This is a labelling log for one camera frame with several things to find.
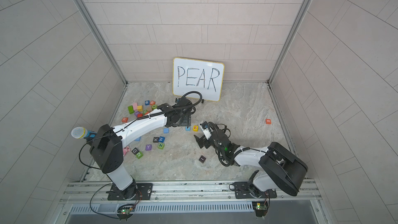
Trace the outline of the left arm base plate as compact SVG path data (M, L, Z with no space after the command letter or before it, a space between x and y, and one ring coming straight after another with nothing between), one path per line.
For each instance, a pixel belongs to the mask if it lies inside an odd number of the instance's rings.
M149 200L152 193L153 184L133 182L125 190L120 190L115 184L106 191L108 201L129 201L129 200Z

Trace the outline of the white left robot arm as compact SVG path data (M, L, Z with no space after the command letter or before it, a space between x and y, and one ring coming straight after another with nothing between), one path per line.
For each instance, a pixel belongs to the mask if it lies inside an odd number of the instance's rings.
M191 91L173 106L162 104L147 115L115 127L103 125L90 143L90 155L120 191L132 189L135 180L123 165L123 148L155 129L189 126L195 106L202 101L201 93Z

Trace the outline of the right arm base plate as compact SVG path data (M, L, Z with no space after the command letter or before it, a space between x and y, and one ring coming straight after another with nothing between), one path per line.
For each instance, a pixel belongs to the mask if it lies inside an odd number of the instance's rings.
M236 199L276 199L277 193L275 189L269 189L265 192L258 191L257 193L252 193L246 182L236 181L230 184L229 189L235 192Z

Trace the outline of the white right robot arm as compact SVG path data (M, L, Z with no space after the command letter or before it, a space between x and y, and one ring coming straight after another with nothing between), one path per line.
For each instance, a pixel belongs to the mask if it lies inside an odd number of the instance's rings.
M264 198L272 189L280 189L290 196L297 196L308 166L278 142L267 147L250 148L232 143L226 135L227 128L220 129L207 122L200 125L204 135L195 136L200 148L213 147L224 167L253 166L258 168L243 186L234 188L253 198Z

